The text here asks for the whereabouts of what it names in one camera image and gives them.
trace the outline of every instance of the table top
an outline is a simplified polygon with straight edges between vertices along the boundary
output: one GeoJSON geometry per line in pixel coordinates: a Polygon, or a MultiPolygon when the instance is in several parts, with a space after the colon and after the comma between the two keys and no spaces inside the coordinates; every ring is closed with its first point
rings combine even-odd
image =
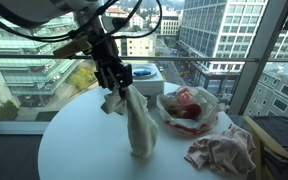
{"type": "MultiPolygon", "coordinates": [[[[165,94],[178,86],[165,83],[165,94]]],[[[216,126],[201,135],[186,135],[165,125],[157,107],[149,112],[159,126],[152,155],[140,159],[130,154],[127,115],[105,114],[101,110],[102,88],[85,92],[57,113],[46,129],[38,154],[42,180],[54,179],[245,179],[218,175],[206,165],[197,170],[184,160],[189,146],[198,137],[222,132],[232,123],[219,113],[216,126]]]]}

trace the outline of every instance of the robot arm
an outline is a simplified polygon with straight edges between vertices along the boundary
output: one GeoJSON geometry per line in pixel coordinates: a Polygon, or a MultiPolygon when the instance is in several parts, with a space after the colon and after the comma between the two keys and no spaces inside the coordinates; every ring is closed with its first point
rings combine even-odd
{"type": "Polygon", "coordinates": [[[110,90],[117,86],[123,96],[125,88],[132,83],[131,65],[123,64],[119,59],[113,38],[103,38],[105,32],[99,18],[89,22],[100,7],[98,0],[0,0],[0,15],[18,26],[35,28],[73,12],[80,27],[86,23],[90,25],[84,32],[72,36],[72,42],[55,50],[54,54],[58,58],[73,58],[80,51],[92,55],[99,85],[110,90]]]}

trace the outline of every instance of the floor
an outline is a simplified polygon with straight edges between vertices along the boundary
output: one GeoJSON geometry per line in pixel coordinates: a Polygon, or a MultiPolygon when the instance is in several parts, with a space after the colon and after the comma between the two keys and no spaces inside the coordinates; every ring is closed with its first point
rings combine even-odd
{"type": "MultiPolygon", "coordinates": [[[[240,117],[232,117],[241,124],[240,117]]],[[[39,180],[37,156],[42,136],[0,135],[0,180],[39,180]]],[[[250,173],[248,180],[254,179],[250,173]]]]}

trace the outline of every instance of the plastic bag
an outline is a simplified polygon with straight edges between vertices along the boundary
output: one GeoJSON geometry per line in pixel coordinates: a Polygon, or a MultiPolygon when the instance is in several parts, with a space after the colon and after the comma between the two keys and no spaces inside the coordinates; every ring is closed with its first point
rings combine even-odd
{"type": "Polygon", "coordinates": [[[157,96],[157,106],[166,124],[186,134],[199,134],[217,122],[217,113],[228,109],[202,87],[180,87],[157,96]]]}

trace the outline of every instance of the crumpled cloth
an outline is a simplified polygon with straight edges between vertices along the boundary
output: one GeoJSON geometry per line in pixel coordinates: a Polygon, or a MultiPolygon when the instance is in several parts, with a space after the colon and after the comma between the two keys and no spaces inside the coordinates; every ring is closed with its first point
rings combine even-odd
{"type": "Polygon", "coordinates": [[[157,124],[151,118],[147,109],[146,98],[133,86],[128,86],[125,98],[121,98],[118,88],[104,96],[106,102],[102,110],[107,114],[128,112],[128,138],[132,154],[146,158],[152,154],[157,139],[157,124]]]}
{"type": "Polygon", "coordinates": [[[255,168],[251,160],[255,149],[252,136],[231,124],[228,130],[222,133],[197,139],[189,147],[185,159],[197,168],[208,162],[210,168],[219,173],[247,175],[255,168]]]}

